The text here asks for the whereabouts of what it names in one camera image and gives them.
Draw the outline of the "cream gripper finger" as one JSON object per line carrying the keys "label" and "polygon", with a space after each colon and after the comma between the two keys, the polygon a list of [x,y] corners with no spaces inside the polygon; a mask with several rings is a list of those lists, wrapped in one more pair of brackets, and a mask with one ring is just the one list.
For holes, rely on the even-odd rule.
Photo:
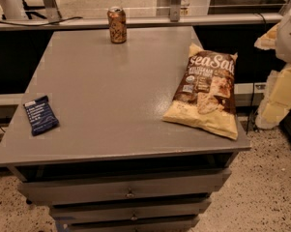
{"label": "cream gripper finger", "polygon": [[259,37],[254,46],[262,50],[276,49],[276,34],[278,23],[268,30],[264,35]]}
{"label": "cream gripper finger", "polygon": [[262,130],[276,127],[291,110],[291,64],[280,71],[271,71],[264,98],[257,109],[255,125]]}

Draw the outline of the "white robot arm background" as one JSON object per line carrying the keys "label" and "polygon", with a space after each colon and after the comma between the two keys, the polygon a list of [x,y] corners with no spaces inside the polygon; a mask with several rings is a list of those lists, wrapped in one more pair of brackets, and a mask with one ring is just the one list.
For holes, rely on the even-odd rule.
{"label": "white robot arm background", "polygon": [[23,8],[22,0],[0,0],[0,8],[6,19],[24,20],[27,19]]}

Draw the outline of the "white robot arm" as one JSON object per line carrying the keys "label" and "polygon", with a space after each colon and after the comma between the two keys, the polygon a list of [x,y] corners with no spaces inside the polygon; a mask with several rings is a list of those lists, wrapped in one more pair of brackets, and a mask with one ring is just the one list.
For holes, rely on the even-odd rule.
{"label": "white robot arm", "polygon": [[278,24],[256,40],[254,46],[262,50],[273,49],[276,58],[285,62],[280,72],[270,72],[264,99],[257,109],[256,126],[270,130],[291,110],[291,8]]}

